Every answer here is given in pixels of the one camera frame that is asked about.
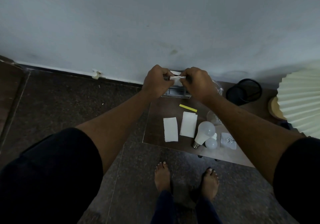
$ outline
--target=yellow stick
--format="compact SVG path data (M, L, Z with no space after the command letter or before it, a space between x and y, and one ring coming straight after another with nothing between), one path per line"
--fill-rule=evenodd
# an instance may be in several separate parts
M188 106L186 106L186 105L183 105L183 104L180 104L179 106L182 107L182 108L189 109L189 110L194 111L194 112L197 112L197 111L198 111L197 109L190 108L190 107L188 107Z

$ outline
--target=wall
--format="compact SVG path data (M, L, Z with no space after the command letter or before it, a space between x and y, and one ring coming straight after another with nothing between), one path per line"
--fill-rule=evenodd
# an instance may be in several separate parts
M160 64L214 78L281 75L320 58L320 0L0 0L0 54L142 83Z

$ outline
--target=bare foot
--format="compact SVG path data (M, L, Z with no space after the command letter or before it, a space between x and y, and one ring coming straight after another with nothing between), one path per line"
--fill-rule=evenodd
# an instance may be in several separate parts
M170 171L165 161L163 162L163 164L162 162L159 162L155 167L154 182L159 192L161 192L162 190L168 190L169 192L171 192Z
M202 182L201 194L203 197L213 201L218 192L219 178L214 170L208 168L205 172Z

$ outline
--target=black t-shirt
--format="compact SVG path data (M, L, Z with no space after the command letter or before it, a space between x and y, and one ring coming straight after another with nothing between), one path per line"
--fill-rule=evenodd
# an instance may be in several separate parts
M279 203L300 223L317 222L320 140L303 138L274 173ZM69 128L34 144L0 172L3 223L76 223L97 195L102 161L92 140Z

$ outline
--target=light bulb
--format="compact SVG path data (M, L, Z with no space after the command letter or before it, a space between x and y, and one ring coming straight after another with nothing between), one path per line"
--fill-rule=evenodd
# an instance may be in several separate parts
M210 150L214 150L218 147L218 142L213 138L209 138L206 140L205 146Z
M198 126L198 133L195 137L193 148L197 149L198 146L202 145L207 139L212 137L216 133L216 128L209 121L204 121Z

